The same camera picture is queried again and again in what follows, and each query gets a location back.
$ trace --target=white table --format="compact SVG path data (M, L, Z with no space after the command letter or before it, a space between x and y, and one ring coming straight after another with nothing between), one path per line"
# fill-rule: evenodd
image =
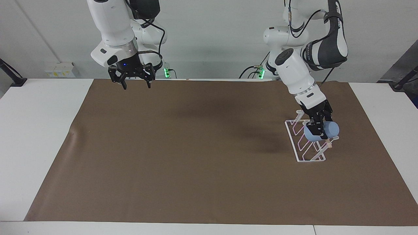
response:
M418 234L418 227L22 222L92 81L30 79L0 99L0 234ZM418 201L418 110L387 84L350 85Z

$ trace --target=white wall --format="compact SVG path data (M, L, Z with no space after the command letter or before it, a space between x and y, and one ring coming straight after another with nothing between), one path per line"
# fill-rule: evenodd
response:
M0 2L0 57L24 76L45 77L44 62L56 62L42 37L59 60L74 62L82 77L108 76L107 70L90 58L101 38L86 0ZM418 39L414 23L418 22L418 4L416 0L340 2L349 60L330 80L375 82ZM283 25L281 0L160 0L160 5L157 20L168 32L162 54L182 78L238 77L267 53L263 31ZM324 35L320 20L308 29L312 38ZM326 73L313 76L322 80Z

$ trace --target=electrical socket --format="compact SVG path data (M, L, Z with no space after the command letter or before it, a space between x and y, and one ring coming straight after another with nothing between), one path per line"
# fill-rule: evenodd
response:
M71 62L61 62L58 64L50 63L46 65L45 72L48 77L65 77L75 78L80 77L77 68Z

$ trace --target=wall outlet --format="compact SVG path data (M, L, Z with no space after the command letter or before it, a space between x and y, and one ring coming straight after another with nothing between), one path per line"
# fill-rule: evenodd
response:
M71 62L61 62L59 64L47 64L45 72L48 77L80 77L77 68Z
M171 78L171 72L169 71L169 69L170 69L170 64L164 63L164 77L165 78Z

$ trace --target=green indicator light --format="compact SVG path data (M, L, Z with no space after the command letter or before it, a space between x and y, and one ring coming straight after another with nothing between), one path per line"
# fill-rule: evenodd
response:
M263 79L263 77L264 77L264 69L263 68L261 68L261 71L260 72L258 72L258 79Z
M166 77L170 77L170 71L166 68L164 68L164 73L166 74Z

